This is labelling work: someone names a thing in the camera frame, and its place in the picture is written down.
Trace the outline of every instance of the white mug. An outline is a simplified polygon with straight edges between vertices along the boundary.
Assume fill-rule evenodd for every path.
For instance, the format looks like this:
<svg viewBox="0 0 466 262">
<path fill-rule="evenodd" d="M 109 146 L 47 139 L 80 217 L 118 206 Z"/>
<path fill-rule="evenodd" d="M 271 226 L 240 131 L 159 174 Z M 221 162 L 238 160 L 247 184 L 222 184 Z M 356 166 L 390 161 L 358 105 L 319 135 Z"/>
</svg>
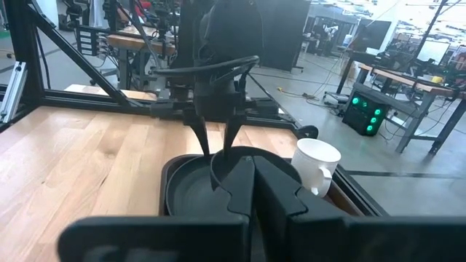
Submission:
<svg viewBox="0 0 466 262">
<path fill-rule="evenodd" d="M 303 138 L 298 141 L 291 164 L 298 171 L 303 186 L 314 195 L 324 197 L 340 159 L 340 152 L 332 145 L 317 139 Z"/>
</svg>

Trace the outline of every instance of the wooden tabletop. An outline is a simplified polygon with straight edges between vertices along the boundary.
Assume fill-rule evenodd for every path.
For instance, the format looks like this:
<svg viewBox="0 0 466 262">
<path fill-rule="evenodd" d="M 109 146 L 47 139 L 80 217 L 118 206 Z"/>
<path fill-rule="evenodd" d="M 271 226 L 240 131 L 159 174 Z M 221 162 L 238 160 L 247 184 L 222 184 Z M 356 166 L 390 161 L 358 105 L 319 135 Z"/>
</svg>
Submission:
<svg viewBox="0 0 466 262">
<path fill-rule="evenodd" d="M 222 124 L 208 123 L 210 151 Z M 234 145 L 292 157 L 288 130 L 242 127 Z M 157 215 L 168 160 L 201 154 L 181 122 L 40 107 L 0 134 L 0 261 L 57 261 L 56 240 L 89 215 Z"/>
<path fill-rule="evenodd" d="M 108 96 L 108 94 L 105 91 L 103 91 L 103 89 L 100 87 L 85 86 L 82 84 L 72 84 L 71 86 L 67 87 L 65 91 Z M 157 100 L 157 96 L 152 93 L 132 91 L 132 90 L 122 90 L 122 92 L 127 97 L 132 98 L 132 99 L 151 100 L 151 101 Z"/>
<path fill-rule="evenodd" d="M 144 32 L 146 32 L 147 36 L 152 36 L 153 33 L 157 31 L 155 28 L 148 28 L 145 26 L 143 26 L 143 29 L 144 29 Z M 123 30 L 120 30 L 120 32 L 131 33 L 137 36 L 140 35 L 138 30 L 133 25 L 128 26 Z M 130 50 L 140 50 L 146 46 L 146 43 L 144 42 L 144 40 L 129 37 L 129 36 L 110 35 L 110 36 L 107 36 L 107 41 L 108 41 L 108 44 L 110 44 L 112 47 L 124 48 L 124 49 L 130 49 Z M 162 54 L 162 43 L 153 41 L 151 44 L 152 44 L 152 47 L 155 49 L 155 52 Z M 172 55 L 175 52 L 175 45 L 167 44 L 166 52 L 167 52 L 167 55 Z"/>
<path fill-rule="evenodd" d="M 363 63 L 359 64 L 359 68 L 365 69 L 367 71 L 372 70 L 372 67 L 370 67 L 369 65 L 365 65 Z M 403 77 L 401 75 L 401 73 L 399 73 L 399 72 L 374 69 L 374 73 L 378 74 L 380 76 L 385 76 L 387 78 L 393 79 L 395 81 L 398 81 L 398 82 L 401 82 L 401 83 L 404 83 L 404 84 L 408 84 L 408 85 L 411 85 L 411 86 L 414 85 L 414 81 L 412 81 L 410 79 L 407 79 L 406 77 Z M 416 84 L 416 88 L 418 90 L 423 90 L 425 92 L 431 92 L 431 93 L 433 93 L 435 95 L 442 95 L 442 96 L 446 96 L 446 97 L 452 97 L 454 95 L 453 90 L 449 90 L 449 89 L 441 88 L 441 87 L 431 87 L 431 86 L 428 86 L 426 84 L 421 84 L 421 83 Z M 459 94 L 459 98 L 466 99 L 466 92 L 461 92 Z"/>
</svg>

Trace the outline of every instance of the black metal frame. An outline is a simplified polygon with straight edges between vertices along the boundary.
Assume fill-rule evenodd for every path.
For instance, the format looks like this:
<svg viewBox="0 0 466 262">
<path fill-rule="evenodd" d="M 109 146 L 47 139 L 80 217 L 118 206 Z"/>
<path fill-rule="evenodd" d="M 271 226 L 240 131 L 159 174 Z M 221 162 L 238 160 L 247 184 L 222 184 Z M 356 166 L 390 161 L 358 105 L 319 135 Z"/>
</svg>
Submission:
<svg viewBox="0 0 466 262">
<path fill-rule="evenodd" d="M 12 123 L 19 121 L 22 117 L 32 112 L 39 106 L 55 106 L 65 108 L 76 108 L 96 111 L 110 111 L 123 114 L 139 114 L 165 119 L 181 119 L 182 115 L 177 112 L 178 104 L 172 100 L 148 100 L 129 99 L 120 90 L 113 87 L 72 45 L 70 45 L 55 30 L 55 25 L 40 14 L 37 6 L 31 0 L 4 0 L 7 17 L 10 24 L 12 43 L 15 56 L 18 61 L 28 64 L 28 76 L 21 99 L 22 107 Z M 96 83 L 109 95 L 91 95 L 75 92 L 64 92 L 57 90 L 45 90 L 42 78 L 42 67 L 37 47 L 36 31 L 41 29 L 64 53 L 67 54 L 84 72 L 86 72 Z M 0 98 L 3 98 L 6 86 L 0 85 Z M 263 119 L 248 117 L 246 125 L 274 127 L 288 129 L 298 137 L 299 124 L 279 119 Z M 0 132 L 9 125 L 1 125 Z M 386 215 L 386 212 L 367 195 L 366 192 L 352 179 L 345 175 L 343 168 L 336 171 L 336 183 L 342 188 L 348 197 L 366 215 Z"/>
</svg>

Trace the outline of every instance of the monitor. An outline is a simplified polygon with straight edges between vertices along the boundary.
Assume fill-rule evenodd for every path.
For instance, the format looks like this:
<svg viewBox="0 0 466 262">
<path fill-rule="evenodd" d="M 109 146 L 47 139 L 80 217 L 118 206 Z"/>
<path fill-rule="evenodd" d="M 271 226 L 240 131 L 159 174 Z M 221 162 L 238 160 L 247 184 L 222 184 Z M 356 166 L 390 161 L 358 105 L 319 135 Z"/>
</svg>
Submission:
<svg viewBox="0 0 466 262">
<path fill-rule="evenodd" d="M 356 31 L 356 36 L 358 41 L 363 42 L 363 46 L 379 49 L 391 25 L 392 22 L 389 21 L 361 19 L 358 30 Z"/>
<path fill-rule="evenodd" d="M 421 52 L 417 56 L 417 59 L 421 61 L 428 61 L 429 59 L 435 60 L 434 64 L 438 65 L 446 51 L 448 51 L 450 43 L 444 43 L 439 41 L 426 41 L 422 46 Z"/>
</svg>

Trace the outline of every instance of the mug handle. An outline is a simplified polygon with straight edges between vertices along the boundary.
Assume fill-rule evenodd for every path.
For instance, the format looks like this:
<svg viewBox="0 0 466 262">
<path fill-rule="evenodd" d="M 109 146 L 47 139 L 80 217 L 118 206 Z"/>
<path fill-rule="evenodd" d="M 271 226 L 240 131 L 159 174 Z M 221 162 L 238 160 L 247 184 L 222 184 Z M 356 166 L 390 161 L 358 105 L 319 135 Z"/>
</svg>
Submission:
<svg viewBox="0 0 466 262">
<path fill-rule="evenodd" d="M 324 197 L 328 190 L 330 189 L 330 185 L 332 183 L 332 174 L 326 167 L 319 167 L 319 170 L 322 173 L 322 184 L 318 186 L 316 191 L 317 191 L 317 196 L 318 197 Z"/>
</svg>

